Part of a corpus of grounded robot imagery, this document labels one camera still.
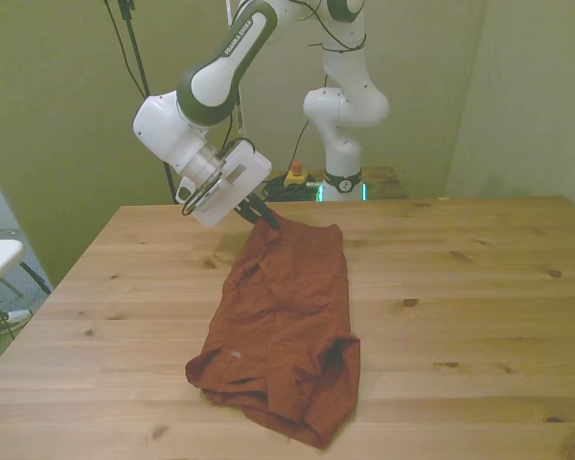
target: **red cloth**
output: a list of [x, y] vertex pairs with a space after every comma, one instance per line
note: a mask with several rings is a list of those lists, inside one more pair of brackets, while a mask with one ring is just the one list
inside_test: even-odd
[[357, 405], [343, 235], [277, 217], [258, 222], [223, 286], [188, 381], [215, 403], [324, 448]]

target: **corner of wall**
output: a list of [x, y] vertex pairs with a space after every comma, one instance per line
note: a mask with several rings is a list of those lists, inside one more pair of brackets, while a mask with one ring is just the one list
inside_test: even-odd
[[465, 120], [466, 113], [467, 113], [467, 106], [469, 104], [469, 99], [471, 97], [472, 82], [473, 82], [475, 71], [477, 69], [477, 66], [478, 66], [478, 63], [480, 60], [480, 56], [481, 56], [481, 44], [483, 41], [484, 30], [485, 30], [486, 24], [487, 24], [488, 9], [490, 7], [490, 2], [492, 2], [492, 1], [494, 1], [494, 0], [485, 0], [483, 10], [481, 13], [481, 18], [479, 19], [479, 36], [475, 40], [475, 46], [473, 47], [473, 50], [472, 50], [472, 60], [471, 60], [471, 71], [470, 71], [470, 75], [469, 75], [469, 84], [467, 87], [467, 91], [465, 93], [464, 101], [462, 103], [462, 113], [460, 115], [460, 122], [458, 123], [457, 129], [456, 129], [456, 132], [454, 135], [453, 148], [451, 150], [452, 151], [451, 161], [449, 162], [449, 167], [448, 167], [448, 170], [446, 171], [446, 176], [445, 176], [445, 186], [444, 186], [445, 195], [448, 194], [449, 180], [451, 179], [451, 171], [453, 170], [453, 166], [454, 166], [454, 163], [456, 161], [458, 144], [460, 142], [462, 127], [464, 125], [464, 120]]

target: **wooden table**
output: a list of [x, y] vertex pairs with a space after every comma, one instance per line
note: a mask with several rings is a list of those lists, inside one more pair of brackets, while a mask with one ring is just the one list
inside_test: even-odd
[[0, 359], [0, 460], [575, 460], [575, 207], [295, 203], [345, 234], [361, 402], [326, 452], [184, 377], [250, 230], [124, 208]]

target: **black cable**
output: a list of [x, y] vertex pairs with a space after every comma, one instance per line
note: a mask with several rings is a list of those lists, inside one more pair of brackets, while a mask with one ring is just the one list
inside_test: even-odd
[[[328, 84], [328, 75], [324, 79], [324, 87]], [[307, 176], [307, 180], [304, 184], [290, 184], [285, 186], [286, 178], [291, 171], [291, 165], [293, 165], [296, 159], [296, 154], [298, 153], [298, 148], [303, 139], [305, 131], [309, 127], [311, 122], [307, 121], [303, 126], [300, 134], [298, 135], [298, 140], [296, 141], [296, 147], [294, 148], [294, 153], [291, 155], [289, 160], [289, 166], [287, 167], [287, 172], [281, 174], [274, 179], [266, 181], [266, 185], [262, 189], [262, 195], [264, 197], [264, 202], [281, 202], [281, 201], [308, 201], [310, 198], [317, 195], [317, 190], [311, 187], [307, 187], [307, 182], [312, 182], [314, 178], [311, 175]]]
[[145, 95], [149, 97], [151, 95], [150, 87], [147, 83], [147, 76], [145, 75], [145, 67], [143, 66], [143, 60], [141, 59], [141, 52], [138, 49], [138, 42], [136, 41], [136, 35], [134, 35], [134, 29], [132, 29], [132, 21], [126, 19], [127, 32], [130, 35], [130, 41], [132, 42], [132, 49], [134, 50], [134, 56], [136, 57], [136, 63], [138, 64], [138, 71], [141, 74], [141, 81], [143, 82], [143, 87], [145, 88]]
[[[134, 29], [132, 28], [132, 22], [131, 22], [132, 15], [129, 11], [131, 6], [130, 6], [130, 4], [125, 5], [125, 4], [120, 3], [120, 7], [124, 7], [122, 9], [122, 18], [125, 20], [126, 25], [127, 25], [127, 32], [129, 33], [129, 36], [130, 36], [130, 41], [132, 43], [132, 49], [134, 50], [134, 56], [136, 57], [136, 63], [138, 64], [138, 70], [139, 70], [139, 73], [141, 74], [141, 81], [143, 82], [143, 87], [145, 88], [145, 91], [143, 91], [143, 89], [141, 88], [137, 79], [134, 77], [134, 74], [132, 73], [132, 69], [130, 69], [129, 62], [127, 61], [127, 54], [126, 54], [126, 49], [124, 47], [124, 42], [123, 42], [122, 36], [119, 32], [119, 28], [117, 27], [117, 22], [115, 21], [115, 16], [113, 16], [113, 11], [111, 10], [110, 6], [108, 5], [108, 0], [104, 0], [104, 5], [106, 6], [106, 10], [108, 11], [108, 15], [111, 19], [111, 23], [113, 24], [113, 29], [115, 30], [115, 35], [117, 36], [117, 41], [119, 42], [119, 47], [122, 50], [122, 56], [124, 57], [124, 63], [126, 64], [127, 72], [129, 73], [130, 77], [132, 78], [132, 81], [134, 81], [134, 84], [136, 85], [136, 88], [138, 89], [139, 93], [141, 93], [141, 96], [143, 97], [143, 99], [146, 99], [150, 96], [151, 92], [150, 92], [149, 84], [147, 82], [147, 76], [145, 75], [145, 67], [143, 65], [141, 53], [138, 49], [138, 42], [136, 41], [136, 35], [134, 34]], [[166, 174], [166, 179], [169, 183], [169, 189], [171, 190], [172, 202], [174, 204], [176, 204], [177, 203], [177, 201], [176, 201], [176, 187], [174, 186], [173, 171], [171, 170], [171, 165], [169, 165], [167, 162], [164, 162], [164, 173]]]
[[113, 29], [115, 30], [115, 35], [117, 36], [117, 41], [119, 42], [119, 47], [122, 50], [122, 57], [124, 58], [124, 64], [126, 65], [127, 72], [129, 73], [130, 77], [132, 78], [132, 81], [134, 81], [134, 84], [136, 85], [138, 92], [141, 93], [141, 96], [143, 96], [143, 99], [145, 99], [147, 96], [145, 96], [145, 93], [143, 92], [141, 85], [138, 83], [138, 81], [134, 77], [134, 74], [132, 73], [132, 69], [130, 69], [130, 64], [127, 61], [126, 48], [124, 47], [122, 35], [119, 33], [119, 29], [117, 27], [117, 22], [115, 22], [115, 16], [113, 16], [113, 11], [111, 10], [111, 7], [108, 5], [108, 0], [104, 0], [104, 5], [106, 6], [106, 10], [108, 11], [108, 15], [111, 18], [111, 22], [113, 23]]
[[354, 51], [360, 51], [361, 49], [363, 49], [366, 46], [366, 40], [368, 38], [368, 36], [366, 34], [364, 35], [364, 39], [362, 40], [362, 43], [357, 45], [355, 48], [352, 48], [351, 46], [347, 46], [345, 43], [343, 43], [341, 40], [339, 40], [336, 37], [336, 35], [334, 35], [330, 31], [328, 26], [324, 23], [322, 18], [319, 16], [319, 13], [317, 12], [318, 8], [316, 9], [316, 8], [312, 7], [311, 5], [309, 5], [307, 2], [304, 2], [302, 0], [289, 0], [289, 1], [291, 3], [295, 3], [297, 5], [302, 5], [303, 7], [308, 8], [313, 13], [313, 15], [317, 18], [317, 21], [322, 26], [324, 31], [326, 31], [326, 34], [331, 36], [334, 39], [334, 41], [336, 41], [336, 43], [338, 43], [339, 45], [341, 45], [345, 49], [344, 50], [329, 50], [328, 48], [324, 47], [324, 45], [322, 43], [314, 43], [314, 44], [309, 45], [309, 46], [321, 46], [324, 49], [324, 51], [329, 51], [331, 53], [352, 53]]
[[[317, 7], [315, 7], [315, 11], [317, 12], [319, 10], [319, 7], [322, 6], [322, 0], [319, 0], [319, 2], [317, 3]], [[311, 19], [314, 16], [314, 13], [312, 12], [309, 16], [304, 17], [303, 19], [298, 19], [296, 22], [302, 22], [302, 21], [306, 21], [307, 19]]]
[[228, 132], [226, 132], [226, 137], [223, 140], [223, 144], [221, 144], [221, 149], [224, 150], [226, 144], [228, 144], [228, 139], [230, 139], [230, 134], [232, 133], [232, 126], [234, 125], [234, 115], [230, 112], [230, 126], [228, 127]]

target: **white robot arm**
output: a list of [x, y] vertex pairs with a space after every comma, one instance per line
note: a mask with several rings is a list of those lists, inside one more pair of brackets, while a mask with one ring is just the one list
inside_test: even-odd
[[305, 113], [326, 146], [325, 196], [330, 200], [362, 197], [361, 148], [341, 129], [377, 127], [389, 113], [389, 102], [366, 70], [364, 2], [242, 0], [218, 55], [188, 70], [176, 91], [143, 103], [134, 132], [182, 177], [177, 200], [187, 214], [215, 226], [235, 209], [249, 221], [264, 217], [277, 226], [253, 193], [270, 174], [270, 162], [248, 140], [239, 139], [230, 149], [218, 151], [206, 135], [232, 113], [239, 83], [262, 47], [296, 19], [308, 16], [316, 16], [325, 29], [324, 67], [341, 86], [311, 91], [305, 99]]

